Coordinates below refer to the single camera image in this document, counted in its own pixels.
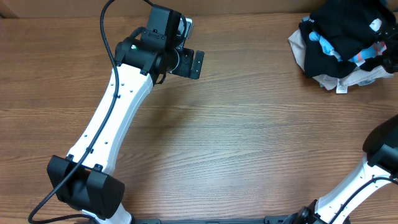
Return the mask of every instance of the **clothing tag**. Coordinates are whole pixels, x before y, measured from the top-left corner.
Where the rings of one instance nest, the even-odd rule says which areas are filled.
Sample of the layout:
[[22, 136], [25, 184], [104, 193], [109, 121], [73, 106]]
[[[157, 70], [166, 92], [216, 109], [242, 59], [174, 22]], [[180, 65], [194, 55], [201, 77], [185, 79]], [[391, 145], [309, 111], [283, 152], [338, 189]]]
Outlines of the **clothing tag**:
[[373, 22], [369, 25], [369, 27], [371, 27], [371, 29], [374, 31], [374, 32], [377, 32], [377, 31], [379, 31], [379, 29], [380, 29], [380, 27], [381, 27], [381, 20], [380, 19], [375, 19], [375, 20], [373, 20]]
[[348, 92], [348, 86], [342, 85], [341, 80], [337, 79], [336, 93], [337, 94], [346, 94], [347, 92]]

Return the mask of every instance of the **wooden table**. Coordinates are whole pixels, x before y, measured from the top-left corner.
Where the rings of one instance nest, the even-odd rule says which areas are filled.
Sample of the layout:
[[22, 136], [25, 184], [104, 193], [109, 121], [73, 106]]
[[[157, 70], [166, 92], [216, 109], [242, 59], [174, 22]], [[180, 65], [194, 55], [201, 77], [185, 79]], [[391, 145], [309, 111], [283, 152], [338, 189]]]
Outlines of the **wooden table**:
[[[336, 95], [306, 79], [287, 38], [304, 14], [194, 17], [187, 47], [206, 52], [197, 81], [168, 76], [124, 139], [115, 177], [137, 218], [287, 215], [327, 194], [362, 157], [373, 128], [398, 113], [398, 78]], [[147, 18], [108, 17], [111, 48]], [[26, 223], [52, 189], [100, 102], [111, 64], [98, 18], [0, 21], [0, 223]], [[397, 223], [384, 187], [353, 223]], [[55, 198], [36, 219], [75, 213]]]

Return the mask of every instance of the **pile of clothes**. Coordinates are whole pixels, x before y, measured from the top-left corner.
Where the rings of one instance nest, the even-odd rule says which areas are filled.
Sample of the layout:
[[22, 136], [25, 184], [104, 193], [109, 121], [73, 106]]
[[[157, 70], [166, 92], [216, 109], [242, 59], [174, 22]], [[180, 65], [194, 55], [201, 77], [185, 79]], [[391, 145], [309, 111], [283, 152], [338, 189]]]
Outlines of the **pile of clothes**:
[[289, 43], [306, 77], [346, 93], [348, 86], [393, 76], [381, 66], [387, 47], [377, 36], [395, 26], [395, 15], [379, 0], [327, 0], [302, 19]]

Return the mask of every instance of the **blue fabric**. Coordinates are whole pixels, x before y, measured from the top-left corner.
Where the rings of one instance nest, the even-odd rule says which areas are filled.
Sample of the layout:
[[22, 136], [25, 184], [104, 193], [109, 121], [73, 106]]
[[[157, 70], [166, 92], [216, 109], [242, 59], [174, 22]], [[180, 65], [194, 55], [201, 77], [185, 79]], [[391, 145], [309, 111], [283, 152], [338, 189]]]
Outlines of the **blue fabric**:
[[310, 16], [303, 17], [302, 22], [308, 21], [309, 19], [310, 19]]
[[323, 53], [330, 55], [330, 56], [335, 56], [337, 58], [337, 61], [342, 61], [340, 54], [338, 52], [335, 52], [335, 48], [327, 41], [324, 37], [322, 37], [320, 34], [317, 32], [313, 31], [310, 33], [309, 36], [310, 40], [312, 41], [318, 41], [319, 44], [322, 47]]
[[[335, 48], [329, 43], [329, 41], [327, 41], [320, 34], [318, 34], [317, 32], [313, 31], [313, 32], [310, 33], [309, 38], [312, 41], [318, 41], [319, 42], [319, 44], [322, 47], [323, 53], [325, 53], [326, 55], [335, 56], [337, 58], [337, 61], [339, 61], [339, 62], [342, 61], [342, 59], [340, 57], [340, 54], [338, 52], [336, 52]], [[361, 62], [363, 60], [366, 60], [368, 58], [374, 58], [374, 57], [377, 56], [377, 51], [372, 45], [372, 46], [370, 46], [367, 49], [363, 49], [361, 51], [361, 56], [362, 56], [361, 60], [358, 58], [357, 55], [355, 55], [353, 58], [349, 59], [348, 61], [357, 63], [357, 62]]]

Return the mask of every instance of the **white fabric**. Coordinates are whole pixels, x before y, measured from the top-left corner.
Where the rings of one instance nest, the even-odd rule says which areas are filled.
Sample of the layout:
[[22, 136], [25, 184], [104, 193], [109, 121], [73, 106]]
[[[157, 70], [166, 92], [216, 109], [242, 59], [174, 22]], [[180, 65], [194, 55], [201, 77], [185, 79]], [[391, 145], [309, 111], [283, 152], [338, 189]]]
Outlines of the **white fabric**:
[[[297, 65], [304, 71], [304, 60], [305, 60], [305, 42], [301, 36], [300, 30], [296, 30], [290, 37], [289, 43], [292, 48], [294, 57]], [[341, 85], [352, 86], [359, 84], [364, 81], [370, 81], [376, 78], [392, 78], [394, 74], [387, 73], [382, 66], [378, 66], [371, 72], [367, 72], [357, 68], [353, 73], [347, 77], [340, 79]], [[314, 79], [318, 81], [321, 86], [323, 85], [327, 90], [336, 88], [338, 84], [338, 78], [330, 77], [328, 75], [318, 75]]]
[[371, 27], [371, 29], [374, 32], [377, 32], [377, 31], [379, 31], [381, 24], [382, 24], [381, 20], [379, 18], [377, 18], [369, 25], [369, 27]]

